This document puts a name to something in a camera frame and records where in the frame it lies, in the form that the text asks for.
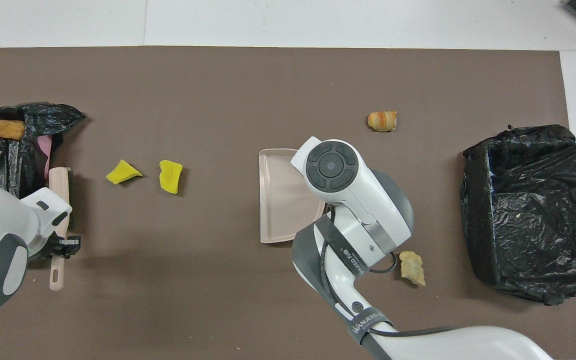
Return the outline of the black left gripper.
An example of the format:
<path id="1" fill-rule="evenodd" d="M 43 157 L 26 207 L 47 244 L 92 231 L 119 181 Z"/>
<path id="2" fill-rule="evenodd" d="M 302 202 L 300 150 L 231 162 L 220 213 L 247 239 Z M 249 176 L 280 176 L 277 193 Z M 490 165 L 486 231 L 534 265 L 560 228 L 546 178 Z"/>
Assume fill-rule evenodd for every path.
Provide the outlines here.
<path id="1" fill-rule="evenodd" d="M 65 239 L 66 258 L 70 258 L 77 254 L 81 249 L 81 240 L 82 237 L 80 237 L 80 235 L 69 235 Z M 37 262 L 50 257 L 53 254 L 55 246 L 57 246 L 57 235 L 51 234 L 46 238 L 45 244 L 36 253 L 28 257 L 28 262 Z"/>

